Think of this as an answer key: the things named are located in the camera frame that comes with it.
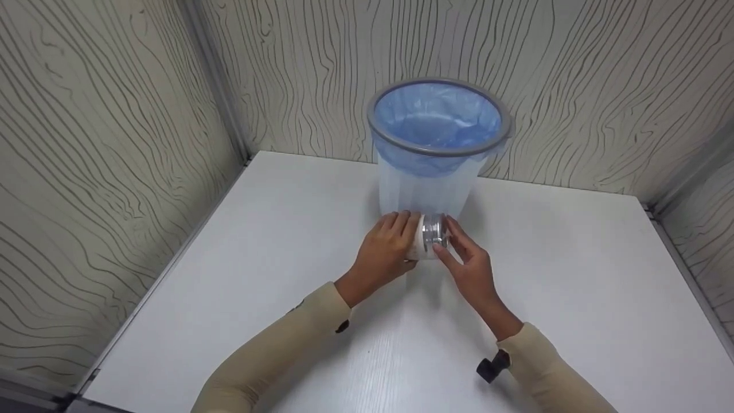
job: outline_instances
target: white table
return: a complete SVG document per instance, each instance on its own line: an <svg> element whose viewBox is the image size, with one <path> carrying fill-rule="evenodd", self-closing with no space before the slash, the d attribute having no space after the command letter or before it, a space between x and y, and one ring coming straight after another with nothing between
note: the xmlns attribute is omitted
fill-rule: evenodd
<svg viewBox="0 0 734 413"><path fill-rule="evenodd" d="M377 166L260 152L84 397L187 412L217 365L339 277L379 216ZM508 306L620 412L731 412L734 365L636 198L479 179L459 218ZM356 308L264 401L283 412L521 412L474 372L491 333L438 262Z"/></svg>

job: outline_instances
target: sleeve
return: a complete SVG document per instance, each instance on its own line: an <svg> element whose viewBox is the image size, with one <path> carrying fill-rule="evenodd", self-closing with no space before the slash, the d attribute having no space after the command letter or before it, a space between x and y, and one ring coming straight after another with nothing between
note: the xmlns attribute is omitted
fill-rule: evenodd
<svg viewBox="0 0 734 413"><path fill-rule="evenodd" d="M349 319L351 309L329 282L229 356L204 383L192 413L248 413L309 348Z"/></svg>
<svg viewBox="0 0 734 413"><path fill-rule="evenodd" d="M544 413L616 412L532 324L497 346L509 354L510 373Z"/></svg>

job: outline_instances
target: gray rim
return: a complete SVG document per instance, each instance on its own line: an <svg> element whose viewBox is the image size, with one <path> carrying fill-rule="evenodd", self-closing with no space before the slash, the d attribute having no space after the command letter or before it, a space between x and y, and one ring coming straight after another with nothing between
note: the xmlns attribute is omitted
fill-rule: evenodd
<svg viewBox="0 0 734 413"><path fill-rule="evenodd" d="M487 98L500 114L500 130L497 132L499 138L497 140L491 140L486 143L480 143L479 145L468 146L466 148L431 148L429 146L418 145L417 143L408 142L405 139L401 139L390 132L385 131L378 127L377 122L374 118L374 110L377 106L377 102L385 97L388 93L392 92L399 87L416 85L419 83L443 83L445 85L462 87L467 90L471 90L481 96ZM505 140L512 137L513 124L512 117L509 115L509 111L502 102L497 99L489 90L482 89L478 86L472 85L471 83L463 82L456 79L447 79L443 77L420 77L416 79L404 80L402 82L393 83L387 87L382 88L380 91L372 96L372 99L367 103L367 122L370 128L375 131L382 139L387 140L389 143L397 146L398 148L405 149L416 154L427 155L430 157L468 157L470 155L481 154L482 152L489 151L497 146L504 143Z"/></svg>

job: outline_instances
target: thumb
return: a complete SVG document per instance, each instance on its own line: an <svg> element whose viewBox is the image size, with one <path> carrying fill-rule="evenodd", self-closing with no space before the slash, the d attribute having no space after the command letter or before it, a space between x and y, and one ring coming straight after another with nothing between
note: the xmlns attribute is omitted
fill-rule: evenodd
<svg viewBox="0 0 734 413"><path fill-rule="evenodd" d="M451 255L451 252L449 252L446 248L439 244L433 244L433 252L436 253L436 256L438 259L441 260L441 262L448 268L448 271L450 273L454 273L454 271L461 268L461 264L457 261L457 259L454 258L453 255Z"/></svg>

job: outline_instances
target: clear plastic trash can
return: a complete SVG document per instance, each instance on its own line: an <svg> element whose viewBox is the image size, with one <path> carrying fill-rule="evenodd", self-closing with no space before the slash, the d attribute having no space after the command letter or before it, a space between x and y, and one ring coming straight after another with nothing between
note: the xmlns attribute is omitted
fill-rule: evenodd
<svg viewBox="0 0 734 413"><path fill-rule="evenodd" d="M491 93L453 79L411 79L379 91L367 106L377 149L379 206L458 216L489 155L514 131Z"/></svg>

